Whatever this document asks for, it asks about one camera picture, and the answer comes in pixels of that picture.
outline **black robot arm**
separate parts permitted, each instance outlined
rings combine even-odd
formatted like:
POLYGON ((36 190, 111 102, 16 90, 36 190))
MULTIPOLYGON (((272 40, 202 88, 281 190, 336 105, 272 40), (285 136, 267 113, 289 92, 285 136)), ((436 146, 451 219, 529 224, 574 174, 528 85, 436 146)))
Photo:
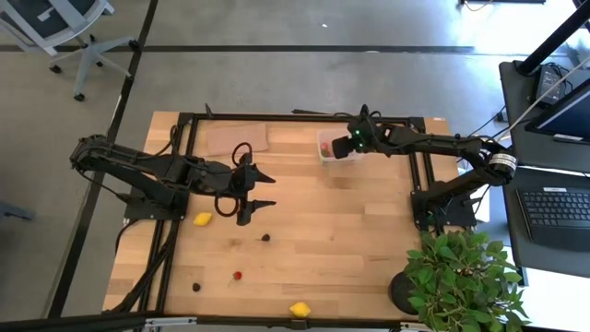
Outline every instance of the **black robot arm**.
POLYGON ((332 142, 337 159, 351 151, 378 152, 388 157, 424 152, 461 157, 473 166, 472 171, 449 182, 435 182, 427 191, 412 192, 415 221, 422 229, 434 219, 445 219, 446 224, 471 219, 467 224, 475 225, 469 195, 485 184, 508 184, 516 171, 516 158, 489 137, 421 134, 408 127, 376 124, 367 105, 362 106, 358 116, 350 118, 348 131, 350 136, 332 142))
POLYGON ((132 192, 131 195, 117 194, 117 197, 128 207, 145 211, 144 218, 138 219, 168 219, 158 212, 183 217, 188 193, 193 193, 215 197, 218 214, 224 217, 237 214, 238 225, 246 225, 257 208, 276 204, 272 201, 248 201, 248 192, 254 189, 256 182, 274 183, 275 180, 252 164, 252 147, 249 144, 242 143, 236 147, 232 157, 242 145, 247 146, 249 152, 243 154, 239 161, 233 158, 236 167, 231 169, 220 162, 182 156, 174 146, 172 154, 150 155, 109 143, 105 136, 95 135, 79 140, 70 161, 72 167, 82 174, 86 171, 106 172, 131 184, 139 195, 132 192), (221 211, 218 207, 221 198, 234 199, 234 209, 221 211))

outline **clear container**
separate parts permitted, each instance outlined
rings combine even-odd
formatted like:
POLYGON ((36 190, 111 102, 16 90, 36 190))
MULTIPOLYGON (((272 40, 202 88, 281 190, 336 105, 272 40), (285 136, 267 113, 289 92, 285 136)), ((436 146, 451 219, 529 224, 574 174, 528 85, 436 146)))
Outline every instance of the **clear container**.
POLYGON ((344 160, 360 160, 362 159, 362 153, 352 151, 348 154, 348 157, 342 159, 334 158, 334 152, 332 150, 332 141, 341 138, 342 136, 350 137, 350 133, 346 128, 342 129, 325 129, 317 132, 317 152, 320 156, 320 160, 324 162, 329 161, 344 161, 344 160))

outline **concrete floor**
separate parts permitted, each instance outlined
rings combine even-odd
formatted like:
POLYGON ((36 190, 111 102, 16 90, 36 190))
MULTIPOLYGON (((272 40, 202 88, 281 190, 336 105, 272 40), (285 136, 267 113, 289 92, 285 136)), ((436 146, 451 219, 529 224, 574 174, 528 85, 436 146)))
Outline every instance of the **concrete floor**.
MULTIPOLYGON (((112 4, 115 15, 90 31, 101 40, 138 36, 149 1, 112 4)), ((160 1, 147 45, 474 46, 476 53, 144 53, 117 142, 141 148, 154 111, 202 112, 205 102, 220 113, 354 113, 368 103, 384 115, 445 117, 452 131, 468 134, 503 105, 499 62, 543 41, 572 12, 561 4, 469 12, 455 0, 160 1)), ((122 65, 131 58, 108 56, 122 65)), ((571 66, 563 56, 552 60, 571 66)), ((106 131, 123 83, 93 68, 79 103, 71 98, 76 61, 61 76, 47 61, 42 53, 0 53, 0 200, 37 212, 34 221, 0 222, 0 321, 45 314, 88 187, 67 158, 79 137, 106 131)), ((123 211, 100 194, 66 315, 100 311, 123 211)))

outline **yellow lemon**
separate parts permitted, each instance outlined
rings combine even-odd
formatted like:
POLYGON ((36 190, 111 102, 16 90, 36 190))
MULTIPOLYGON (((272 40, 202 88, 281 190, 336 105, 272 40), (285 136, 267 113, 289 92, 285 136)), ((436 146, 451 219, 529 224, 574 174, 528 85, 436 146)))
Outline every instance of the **yellow lemon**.
POLYGON ((297 302, 291 305, 289 309, 299 318, 307 317, 307 315, 312 311, 312 309, 310 309, 310 307, 305 304, 305 302, 297 302))
POLYGON ((195 221, 193 222, 193 224, 195 224, 196 226, 205 226, 211 220, 211 216, 213 216, 213 215, 208 212, 199 213, 196 215, 195 221))

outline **wooden table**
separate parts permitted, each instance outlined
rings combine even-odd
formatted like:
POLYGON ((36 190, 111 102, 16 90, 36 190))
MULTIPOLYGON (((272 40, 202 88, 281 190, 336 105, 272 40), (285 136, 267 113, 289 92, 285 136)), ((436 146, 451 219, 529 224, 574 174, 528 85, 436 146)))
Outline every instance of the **wooden table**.
MULTIPOLYGON (((166 144, 177 119, 178 113, 154 113, 145 152, 166 144)), ((207 130, 252 123, 199 121, 194 155, 230 164, 229 155, 207 156, 207 130)), ((449 134, 444 119, 425 123, 428 133, 449 134)), ((257 184, 251 199, 277 204, 257 210, 245 227, 237 226, 235 217, 216 215, 211 197, 190 197, 174 253, 166 314, 292 317, 289 307, 306 302, 312 308, 310 318, 416 320, 387 296, 391 278, 406 265, 406 250, 419 247, 409 201, 408 156, 367 154, 360 161, 323 165, 317 131, 345 126, 267 123, 269 149, 255 152, 254 162, 277 183, 257 184), (199 212, 214 214, 206 227, 193 224, 199 212), (270 242, 261 241, 264 234, 270 242), (241 280, 232 279, 234 271, 242 272, 241 280), (192 291, 195 282, 202 287, 199 292, 192 291)), ((454 158, 431 157, 437 180, 457 176, 454 158)), ((418 161, 426 188, 421 156, 418 161)), ((118 304, 144 272, 154 224, 140 221, 123 235, 104 309, 118 304)), ((157 275, 150 309, 158 286, 157 275)))

